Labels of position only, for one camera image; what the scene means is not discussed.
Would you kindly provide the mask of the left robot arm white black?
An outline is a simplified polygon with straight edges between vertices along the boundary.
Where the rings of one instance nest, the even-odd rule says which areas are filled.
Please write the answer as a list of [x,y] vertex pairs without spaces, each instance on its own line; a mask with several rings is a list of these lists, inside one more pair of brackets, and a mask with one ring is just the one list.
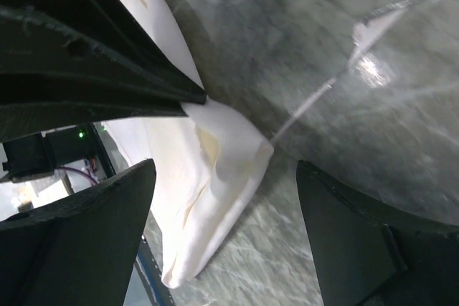
[[93,123],[181,117],[206,93],[120,0],[1,0],[1,181],[100,154]]

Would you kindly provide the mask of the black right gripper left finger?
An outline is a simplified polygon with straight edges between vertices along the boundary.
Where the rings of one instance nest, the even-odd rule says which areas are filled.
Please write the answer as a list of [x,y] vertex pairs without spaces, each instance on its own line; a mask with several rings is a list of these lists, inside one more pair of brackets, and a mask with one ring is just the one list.
[[1,223],[3,305],[122,305],[156,182],[151,159]]

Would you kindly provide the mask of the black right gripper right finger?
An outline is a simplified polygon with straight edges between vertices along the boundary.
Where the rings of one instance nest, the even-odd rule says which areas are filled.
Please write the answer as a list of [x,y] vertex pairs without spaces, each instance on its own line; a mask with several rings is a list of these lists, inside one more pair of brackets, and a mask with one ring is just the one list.
[[456,305],[458,228],[396,209],[299,161],[296,183],[325,305]]

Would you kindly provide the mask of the white cloth napkin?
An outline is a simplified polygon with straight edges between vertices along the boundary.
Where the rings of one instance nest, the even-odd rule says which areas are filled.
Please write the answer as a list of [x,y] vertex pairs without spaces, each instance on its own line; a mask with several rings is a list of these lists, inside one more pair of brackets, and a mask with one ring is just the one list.
[[[166,58],[200,76],[165,0],[120,0]],[[273,147],[236,110],[212,99],[184,103],[182,118],[105,122],[123,158],[156,165],[151,211],[162,234],[161,280],[171,289],[196,277],[254,196]]]

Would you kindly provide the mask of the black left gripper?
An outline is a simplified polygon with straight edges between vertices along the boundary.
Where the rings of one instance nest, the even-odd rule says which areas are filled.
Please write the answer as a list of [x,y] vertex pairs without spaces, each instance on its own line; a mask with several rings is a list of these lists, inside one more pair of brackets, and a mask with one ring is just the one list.
[[206,98],[120,0],[1,0],[3,141]]

